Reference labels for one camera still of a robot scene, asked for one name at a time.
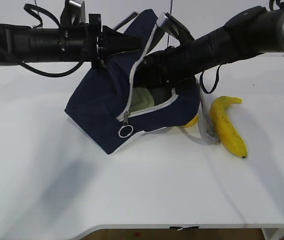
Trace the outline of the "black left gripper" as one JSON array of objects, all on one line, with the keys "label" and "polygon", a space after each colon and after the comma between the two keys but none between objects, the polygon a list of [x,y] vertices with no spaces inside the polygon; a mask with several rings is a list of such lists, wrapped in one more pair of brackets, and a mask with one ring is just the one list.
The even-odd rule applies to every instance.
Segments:
[{"label": "black left gripper", "polygon": [[102,25],[101,14],[89,13],[88,23],[84,23],[84,41],[81,59],[91,63],[91,69],[99,69],[107,58],[143,48],[143,42],[135,36],[125,35]]}]

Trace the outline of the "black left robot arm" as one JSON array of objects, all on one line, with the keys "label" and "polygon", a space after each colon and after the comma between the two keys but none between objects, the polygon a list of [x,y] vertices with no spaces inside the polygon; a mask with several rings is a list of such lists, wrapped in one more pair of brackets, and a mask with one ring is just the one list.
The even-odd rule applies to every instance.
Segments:
[{"label": "black left robot arm", "polygon": [[99,67],[110,56],[144,48],[141,37],[102,25],[100,14],[88,18],[88,23],[59,28],[0,24],[0,66],[16,65],[9,53],[24,63],[83,61]]}]

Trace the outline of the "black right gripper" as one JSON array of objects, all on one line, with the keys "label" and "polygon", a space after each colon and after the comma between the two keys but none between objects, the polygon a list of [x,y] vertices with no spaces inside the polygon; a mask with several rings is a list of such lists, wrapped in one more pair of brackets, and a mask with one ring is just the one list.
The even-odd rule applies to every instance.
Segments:
[{"label": "black right gripper", "polygon": [[168,47],[143,58],[134,74],[134,86],[175,87],[196,73],[189,44]]}]

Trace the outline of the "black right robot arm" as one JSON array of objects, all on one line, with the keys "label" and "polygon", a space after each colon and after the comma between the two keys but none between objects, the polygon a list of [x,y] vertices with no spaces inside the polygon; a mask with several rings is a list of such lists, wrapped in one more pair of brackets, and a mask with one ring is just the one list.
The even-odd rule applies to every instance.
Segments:
[{"label": "black right robot arm", "polygon": [[256,6],[198,39],[147,55],[136,70],[133,85],[175,88],[216,66],[276,52],[284,53],[284,8],[268,11]]}]

